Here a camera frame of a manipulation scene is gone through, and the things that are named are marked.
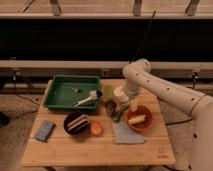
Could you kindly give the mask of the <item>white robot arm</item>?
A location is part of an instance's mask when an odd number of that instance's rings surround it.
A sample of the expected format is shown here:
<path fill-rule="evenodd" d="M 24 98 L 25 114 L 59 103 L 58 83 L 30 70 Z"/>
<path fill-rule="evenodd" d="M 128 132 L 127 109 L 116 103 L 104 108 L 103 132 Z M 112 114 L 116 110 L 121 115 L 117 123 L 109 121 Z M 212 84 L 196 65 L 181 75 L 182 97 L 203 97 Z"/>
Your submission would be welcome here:
<path fill-rule="evenodd" d="M 126 65 L 122 70 L 124 92 L 134 97 L 143 87 L 190 116 L 195 121 L 190 171 L 213 171 L 213 97 L 158 78 L 150 70 L 151 64 L 146 59 Z"/>

